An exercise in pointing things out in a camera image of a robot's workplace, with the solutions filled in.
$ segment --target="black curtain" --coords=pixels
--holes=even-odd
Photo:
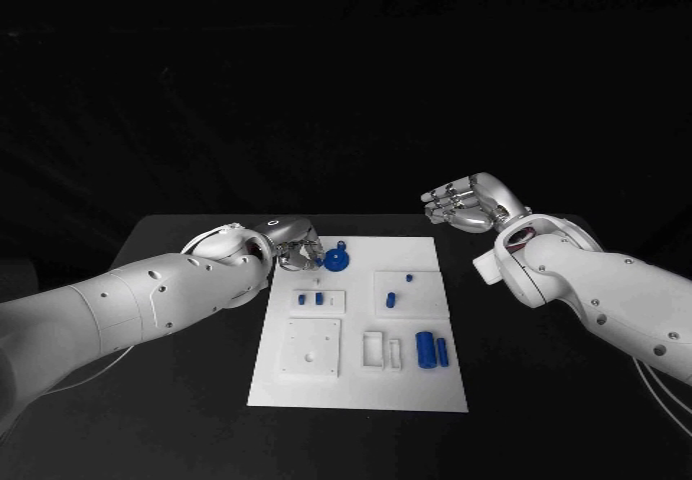
[[[145,215],[422,215],[480,171],[608,249],[683,235],[687,9],[326,3],[4,20],[0,243],[44,287],[108,268]]]

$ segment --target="black table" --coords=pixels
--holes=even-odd
[[[268,218],[147,217],[112,267],[179,251],[225,223]],[[532,310],[503,284],[483,283],[471,260],[494,234],[424,215],[308,218],[321,235],[435,238],[470,413],[246,407],[267,289],[30,406],[0,478],[680,478],[689,444],[628,357],[562,303]]]

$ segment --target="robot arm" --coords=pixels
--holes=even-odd
[[[249,302],[267,287],[275,256],[290,270],[321,265],[320,240],[304,218],[277,218],[254,230],[219,227],[181,254],[0,304],[0,434],[76,368]]]
[[[499,232],[474,260],[487,284],[504,283],[536,308],[561,300],[591,333],[692,384],[692,282],[641,260],[602,251],[569,221],[532,214],[487,173],[421,196],[434,223]]]

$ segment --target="white platform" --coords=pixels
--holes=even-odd
[[[324,249],[336,248],[339,240],[346,242],[350,256],[344,271],[275,270],[248,405],[467,412],[432,238],[321,237]],[[414,275],[411,283],[405,282],[408,273]],[[386,292],[392,289],[402,293],[395,308],[386,309]],[[321,314],[314,304],[308,305],[308,312],[295,311],[297,294],[317,291],[344,292],[344,313],[328,312],[333,311],[328,301]],[[330,343],[334,323],[340,327],[337,351]],[[307,343],[290,343],[295,342],[291,329],[297,325],[300,341]],[[415,333],[419,331],[445,339],[448,367],[429,370],[418,367]],[[363,369],[365,332],[382,332],[382,369]],[[390,365],[390,339],[399,340],[401,370]],[[337,368],[331,372],[334,356]]]

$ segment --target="blue block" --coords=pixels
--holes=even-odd
[[[429,332],[418,332],[415,334],[415,347],[418,349],[418,366],[421,368],[435,368],[435,342]]]
[[[448,367],[450,360],[447,358],[447,343],[444,341],[444,338],[437,339],[437,354],[440,356],[440,366]]]

